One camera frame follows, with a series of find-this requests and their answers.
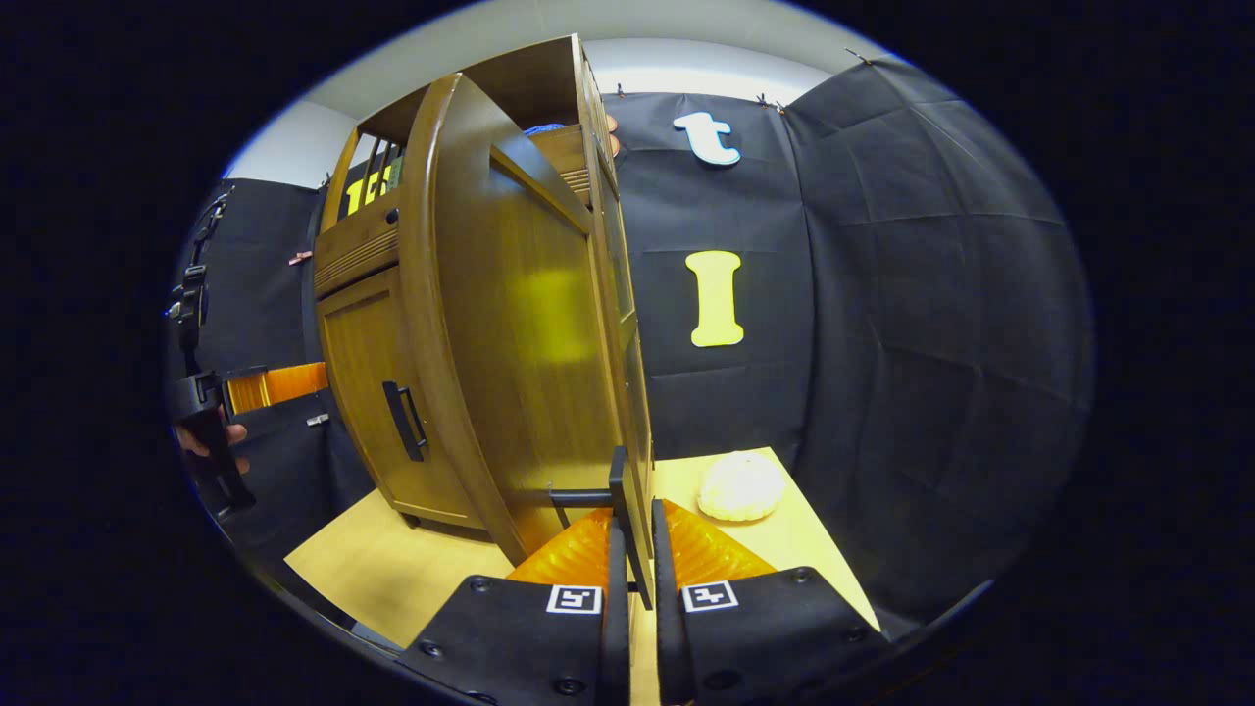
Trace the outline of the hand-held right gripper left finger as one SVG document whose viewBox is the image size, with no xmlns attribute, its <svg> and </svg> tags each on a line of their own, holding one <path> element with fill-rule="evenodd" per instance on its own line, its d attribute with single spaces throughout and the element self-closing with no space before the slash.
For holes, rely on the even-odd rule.
<svg viewBox="0 0 1255 706">
<path fill-rule="evenodd" d="M 628 705 L 628 549 L 614 510 L 600 508 L 557 535 L 582 539 L 579 566 L 600 581 L 507 581 L 472 574 L 397 662 L 458 705 Z"/>
</svg>

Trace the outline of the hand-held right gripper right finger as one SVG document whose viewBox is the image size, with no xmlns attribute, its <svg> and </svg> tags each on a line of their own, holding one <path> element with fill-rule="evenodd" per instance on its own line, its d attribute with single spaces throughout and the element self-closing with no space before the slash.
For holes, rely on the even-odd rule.
<svg viewBox="0 0 1255 706">
<path fill-rule="evenodd" d="M 820 571 L 772 571 L 690 510 L 653 504 L 665 705 L 847 705 L 894 653 Z"/>
</svg>

